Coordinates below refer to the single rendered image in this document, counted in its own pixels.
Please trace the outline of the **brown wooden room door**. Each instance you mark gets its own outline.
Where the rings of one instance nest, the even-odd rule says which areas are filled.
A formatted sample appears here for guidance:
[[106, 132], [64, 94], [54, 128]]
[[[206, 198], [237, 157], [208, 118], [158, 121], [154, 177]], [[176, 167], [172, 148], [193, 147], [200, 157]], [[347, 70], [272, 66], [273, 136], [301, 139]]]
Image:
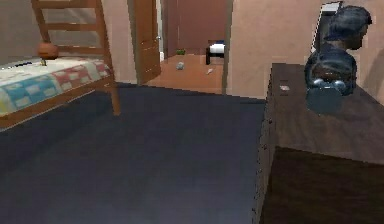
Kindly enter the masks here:
[[156, 0], [134, 0], [139, 84], [161, 73]]

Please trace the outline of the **wooden bed with patchwork quilt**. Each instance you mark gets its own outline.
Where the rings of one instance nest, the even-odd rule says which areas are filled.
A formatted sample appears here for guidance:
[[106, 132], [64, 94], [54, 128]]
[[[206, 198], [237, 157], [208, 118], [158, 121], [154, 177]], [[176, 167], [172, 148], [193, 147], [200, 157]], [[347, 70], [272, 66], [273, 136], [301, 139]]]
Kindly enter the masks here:
[[[31, 0], [42, 42], [52, 43], [49, 32], [94, 31], [100, 45], [60, 45], [55, 60], [38, 58], [21, 67], [0, 67], [0, 131], [67, 104], [94, 91], [111, 96], [113, 113], [120, 113], [102, 0]], [[84, 8], [95, 12], [88, 24], [48, 23], [45, 9]]]

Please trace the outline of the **dark wooden dresser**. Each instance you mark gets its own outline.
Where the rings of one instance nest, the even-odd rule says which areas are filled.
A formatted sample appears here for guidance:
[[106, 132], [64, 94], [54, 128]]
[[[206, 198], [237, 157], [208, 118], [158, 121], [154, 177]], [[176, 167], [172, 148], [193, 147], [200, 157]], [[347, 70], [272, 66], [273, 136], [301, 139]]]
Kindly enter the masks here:
[[303, 71], [271, 68], [252, 224], [384, 224], [384, 106], [358, 88], [317, 115]]

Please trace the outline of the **orange basketball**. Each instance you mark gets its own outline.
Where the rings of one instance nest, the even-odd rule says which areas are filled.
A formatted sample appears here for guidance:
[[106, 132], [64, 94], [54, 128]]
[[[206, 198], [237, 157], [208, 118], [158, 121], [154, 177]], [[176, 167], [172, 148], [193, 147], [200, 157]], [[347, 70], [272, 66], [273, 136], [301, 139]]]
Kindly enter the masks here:
[[44, 60], [55, 60], [59, 56], [59, 49], [52, 43], [42, 42], [38, 46], [37, 53]]

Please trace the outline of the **dark bust statue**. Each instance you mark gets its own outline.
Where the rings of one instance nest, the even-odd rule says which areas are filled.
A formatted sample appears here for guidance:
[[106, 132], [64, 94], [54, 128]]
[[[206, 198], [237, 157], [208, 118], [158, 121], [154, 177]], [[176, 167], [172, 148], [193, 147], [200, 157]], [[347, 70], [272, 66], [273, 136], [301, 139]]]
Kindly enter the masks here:
[[356, 88], [357, 63], [348, 50], [362, 47], [372, 24], [370, 12], [348, 5], [330, 18], [327, 35], [305, 65], [306, 105], [316, 114], [338, 112], [343, 98]]

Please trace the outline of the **black chair with white cushion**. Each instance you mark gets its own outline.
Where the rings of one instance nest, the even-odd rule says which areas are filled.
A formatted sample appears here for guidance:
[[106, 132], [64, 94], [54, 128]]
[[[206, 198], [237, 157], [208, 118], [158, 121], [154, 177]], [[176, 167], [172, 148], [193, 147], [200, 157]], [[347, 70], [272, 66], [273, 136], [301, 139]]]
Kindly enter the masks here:
[[223, 40], [211, 41], [206, 48], [206, 64], [211, 63], [212, 57], [223, 58], [225, 54], [225, 43]]

